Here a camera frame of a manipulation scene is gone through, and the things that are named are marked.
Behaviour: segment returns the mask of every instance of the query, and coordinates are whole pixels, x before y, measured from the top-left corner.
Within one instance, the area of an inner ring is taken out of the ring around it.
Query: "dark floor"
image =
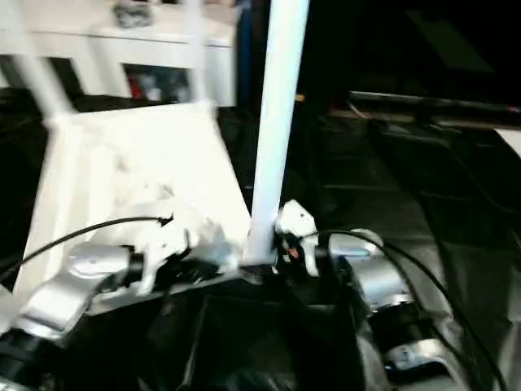
[[[0,104],[2,257],[23,249],[46,141],[31,103],[13,99],[3,97]],[[140,103],[100,97],[75,105],[91,111]],[[222,111],[218,120],[249,208],[258,119]],[[521,184],[513,177],[519,172],[521,160],[493,131],[307,121],[297,111],[282,201],[297,199],[321,228],[369,228],[444,275],[497,357],[507,341],[515,345],[519,339]],[[429,283],[414,268],[407,270],[425,287],[427,306],[442,310]],[[510,389],[519,389],[518,349],[506,358],[513,366]],[[468,344],[465,350],[474,354]],[[490,385],[488,368],[477,360],[476,371]]]

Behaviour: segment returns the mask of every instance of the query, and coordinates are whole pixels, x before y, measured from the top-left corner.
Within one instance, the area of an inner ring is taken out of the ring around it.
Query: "red object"
[[[133,98],[141,98],[141,90],[139,84],[134,78],[134,75],[129,76],[130,94]]]

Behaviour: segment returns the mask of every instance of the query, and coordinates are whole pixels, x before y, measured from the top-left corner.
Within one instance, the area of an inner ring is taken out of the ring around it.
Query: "white shelf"
[[[122,29],[114,1],[17,0],[40,53],[69,58],[86,94],[130,97],[122,64],[192,68],[190,30],[183,5],[152,6],[154,24]],[[207,5],[204,14],[208,92],[219,106],[235,105],[235,34],[239,7]],[[15,54],[10,21],[0,15],[0,54]]]

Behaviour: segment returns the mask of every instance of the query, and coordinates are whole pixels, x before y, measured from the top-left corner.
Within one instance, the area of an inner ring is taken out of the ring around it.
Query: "black wire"
[[[490,366],[491,372],[494,374],[494,377],[497,379],[497,383],[499,384],[499,388],[501,391],[508,391],[508,388],[506,386],[505,378],[503,377],[499,367],[494,362],[494,359],[488,352],[487,348],[485,347],[483,341],[479,338],[477,333],[475,332],[474,328],[472,327],[471,323],[468,321],[466,316],[464,315],[461,307],[458,303],[451,297],[447,289],[443,286],[443,284],[432,274],[432,272],[424,266],[417,258],[413,257],[412,255],[408,254],[406,251],[402,250],[401,248],[398,248],[397,246],[389,243],[385,243],[384,246],[379,244],[378,242],[372,240],[371,238],[368,238],[367,236],[363,234],[359,234],[356,232],[348,231],[348,230],[322,230],[322,231],[316,231],[311,234],[307,234],[304,236],[301,236],[300,239],[307,238],[309,236],[320,236],[324,234],[344,234],[348,236],[352,236],[354,238],[358,238],[361,240],[364,240],[367,243],[373,244],[378,250],[380,250],[383,255],[398,269],[398,271],[401,273],[402,278],[405,280],[405,282],[408,285],[409,291],[411,293],[411,296],[416,301],[418,307],[420,310],[424,310],[424,307],[422,305],[422,302],[419,300],[418,292],[415,290],[414,285],[411,283],[411,280],[409,276],[405,273],[405,270],[403,266],[387,251],[386,248],[390,248],[395,253],[400,254],[402,257],[410,261],[412,264],[414,264],[416,267],[418,267],[428,278],[432,281],[432,283],[438,288],[438,290],[441,292],[441,294],[445,297],[447,302],[450,304],[450,307],[453,311],[454,318],[461,324],[461,326],[468,331],[468,333],[471,335],[472,339],[474,340],[475,344],[478,346],[479,350],[483,354],[485,360],[487,361],[487,364]],[[458,354],[455,355],[456,359],[460,361],[460,363],[465,367],[465,361],[463,361],[463,357]]]
[[[59,239],[53,240],[52,242],[46,244],[45,246],[40,247],[38,250],[33,251],[30,253],[27,257],[23,258],[21,261],[15,262],[13,265],[9,266],[7,270],[5,270],[0,275],[0,283],[3,283],[5,279],[7,279],[13,271],[21,267],[22,265],[26,264],[27,262],[31,261],[38,255],[44,253],[45,251],[57,246],[58,244],[62,244],[63,242],[66,242],[72,238],[75,238],[77,236],[86,234],[87,232],[98,230],[99,228],[104,228],[106,226],[115,226],[116,224],[121,224],[123,222],[167,222],[168,219],[163,219],[162,217],[123,217],[123,218],[117,218],[116,220],[109,220],[108,222],[100,222],[99,224],[94,224],[93,226],[87,226],[85,228],[81,228],[78,231],[71,232],[68,235],[62,236]]]

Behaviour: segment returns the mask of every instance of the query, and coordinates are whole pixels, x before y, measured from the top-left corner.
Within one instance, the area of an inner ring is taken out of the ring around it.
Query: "white pole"
[[[271,2],[252,227],[244,251],[246,262],[266,259],[271,253],[308,6],[309,0]]]
[[[190,55],[192,57],[188,79],[192,100],[204,101],[207,99],[206,91],[206,63],[205,63],[205,23],[203,15],[203,0],[186,0],[186,13],[188,17],[188,33],[190,34]]]
[[[19,9],[18,0],[3,0],[3,10],[10,30],[9,44],[16,53],[15,63],[20,74],[33,92],[42,114],[46,118],[73,112],[71,104],[59,84],[58,78],[49,63],[42,59],[33,43],[30,33],[25,28],[24,19]]]

